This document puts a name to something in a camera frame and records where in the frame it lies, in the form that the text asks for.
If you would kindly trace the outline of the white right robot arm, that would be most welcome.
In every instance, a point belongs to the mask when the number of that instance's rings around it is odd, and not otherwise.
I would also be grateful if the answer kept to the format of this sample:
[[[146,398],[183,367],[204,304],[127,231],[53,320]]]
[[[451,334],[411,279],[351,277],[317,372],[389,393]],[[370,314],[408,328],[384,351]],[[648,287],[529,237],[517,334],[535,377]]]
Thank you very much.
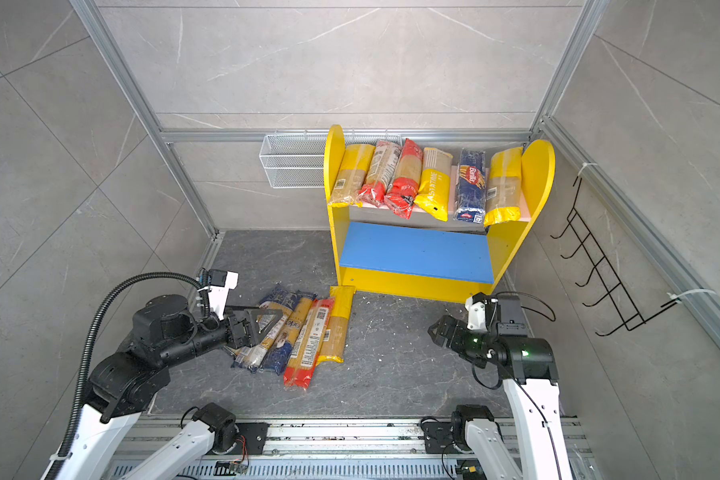
[[[522,293],[478,293],[465,302],[464,320],[441,317],[428,329],[432,341],[467,361],[473,372],[495,367],[510,404],[519,455],[505,445],[489,408],[460,405],[451,416],[455,449],[474,455],[487,479],[571,479],[573,470],[560,413],[559,373],[551,344],[529,332]]]

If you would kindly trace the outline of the blue Barilla spaghetti box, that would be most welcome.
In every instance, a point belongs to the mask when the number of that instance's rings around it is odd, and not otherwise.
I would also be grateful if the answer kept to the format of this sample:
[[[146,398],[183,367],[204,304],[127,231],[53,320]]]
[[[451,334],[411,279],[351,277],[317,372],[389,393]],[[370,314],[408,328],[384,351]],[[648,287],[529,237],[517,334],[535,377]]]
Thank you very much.
[[[455,194],[455,219],[482,224],[485,217],[485,152],[462,149]]]

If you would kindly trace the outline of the yellow Pastatime spaghetti bag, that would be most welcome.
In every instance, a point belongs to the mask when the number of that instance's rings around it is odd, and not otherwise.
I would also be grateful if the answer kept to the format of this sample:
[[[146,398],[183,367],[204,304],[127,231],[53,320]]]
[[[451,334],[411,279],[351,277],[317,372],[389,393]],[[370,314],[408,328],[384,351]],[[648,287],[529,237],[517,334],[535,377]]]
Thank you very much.
[[[437,148],[426,147],[423,170],[415,204],[436,220],[448,220],[453,156]]]

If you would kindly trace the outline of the long yellow spaghetti bag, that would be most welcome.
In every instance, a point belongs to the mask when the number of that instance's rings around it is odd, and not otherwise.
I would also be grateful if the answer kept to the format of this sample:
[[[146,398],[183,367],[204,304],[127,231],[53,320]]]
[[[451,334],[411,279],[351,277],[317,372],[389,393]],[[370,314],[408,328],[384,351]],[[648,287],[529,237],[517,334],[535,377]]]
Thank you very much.
[[[491,158],[486,190],[485,227],[521,219],[522,153],[521,147],[513,147],[498,152]]]

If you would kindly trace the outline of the red clear spaghetti bag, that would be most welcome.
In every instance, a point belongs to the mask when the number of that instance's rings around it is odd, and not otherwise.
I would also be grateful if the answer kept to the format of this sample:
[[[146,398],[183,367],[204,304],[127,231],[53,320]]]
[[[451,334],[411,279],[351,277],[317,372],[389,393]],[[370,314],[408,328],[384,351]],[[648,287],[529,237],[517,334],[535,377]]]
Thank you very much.
[[[316,367],[319,350],[324,341],[335,298],[315,300],[309,310],[305,325],[297,339],[298,349],[291,354],[284,373],[286,388],[307,389]]]

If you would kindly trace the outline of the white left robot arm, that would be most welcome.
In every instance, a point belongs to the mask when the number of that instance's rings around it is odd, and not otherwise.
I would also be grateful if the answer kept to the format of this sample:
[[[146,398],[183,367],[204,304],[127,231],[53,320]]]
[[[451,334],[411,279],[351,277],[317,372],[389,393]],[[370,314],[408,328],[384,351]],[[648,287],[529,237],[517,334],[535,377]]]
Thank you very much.
[[[153,397],[169,384],[171,368],[223,347],[255,347],[280,315],[277,309],[223,306],[200,320],[186,298],[170,294],[135,312],[128,342],[96,367],[90,365],[90,338],[70,423],[44,478],[101,478]]]

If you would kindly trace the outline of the short yellow spaghetti bag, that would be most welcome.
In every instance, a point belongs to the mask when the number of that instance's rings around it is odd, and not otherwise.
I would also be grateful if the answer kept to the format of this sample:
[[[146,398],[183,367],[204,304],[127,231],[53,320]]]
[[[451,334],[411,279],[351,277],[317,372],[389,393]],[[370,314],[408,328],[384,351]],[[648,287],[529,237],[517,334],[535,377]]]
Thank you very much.
[[[354,286],[332,286],[330,288],[330,296],[334,300],[334,306],[320,347],[317,359],[318,365],[325,362],[344,362],[349,319],[355,292]]]

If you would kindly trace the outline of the yellow topped spaghetti bag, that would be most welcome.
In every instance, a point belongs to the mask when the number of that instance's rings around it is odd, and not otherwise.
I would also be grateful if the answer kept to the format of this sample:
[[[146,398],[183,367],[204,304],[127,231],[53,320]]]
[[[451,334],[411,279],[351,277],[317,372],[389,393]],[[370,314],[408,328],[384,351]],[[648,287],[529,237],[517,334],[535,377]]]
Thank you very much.
[[[375,146],[371,144],[354,144],[345,149],[328,199],[329,205],[348,206],[360,202],[359,193],[364,185],[374,151]]]

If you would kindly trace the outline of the blue clear spaghetti bag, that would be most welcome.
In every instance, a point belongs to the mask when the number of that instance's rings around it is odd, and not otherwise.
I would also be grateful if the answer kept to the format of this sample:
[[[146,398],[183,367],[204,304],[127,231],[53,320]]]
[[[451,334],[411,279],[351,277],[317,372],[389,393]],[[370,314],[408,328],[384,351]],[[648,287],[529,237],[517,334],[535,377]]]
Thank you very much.
[[[239,365],[251,372],[268,370],[283,375],[316,295],[290,291],[277,284],[260,302],[263,309],[278,310],[265,338],[239,357]]]

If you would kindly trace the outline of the red labelled spaghetti bag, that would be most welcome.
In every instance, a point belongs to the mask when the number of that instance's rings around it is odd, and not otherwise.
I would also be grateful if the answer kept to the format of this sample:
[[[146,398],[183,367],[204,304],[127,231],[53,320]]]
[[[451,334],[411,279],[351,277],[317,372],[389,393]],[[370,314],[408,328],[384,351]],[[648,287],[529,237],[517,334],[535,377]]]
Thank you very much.
[[[400,155],[401,146],[398,143],[386,140],[377,142],[364,184],[358,193],[361,204],[380,207],[384,203]]]

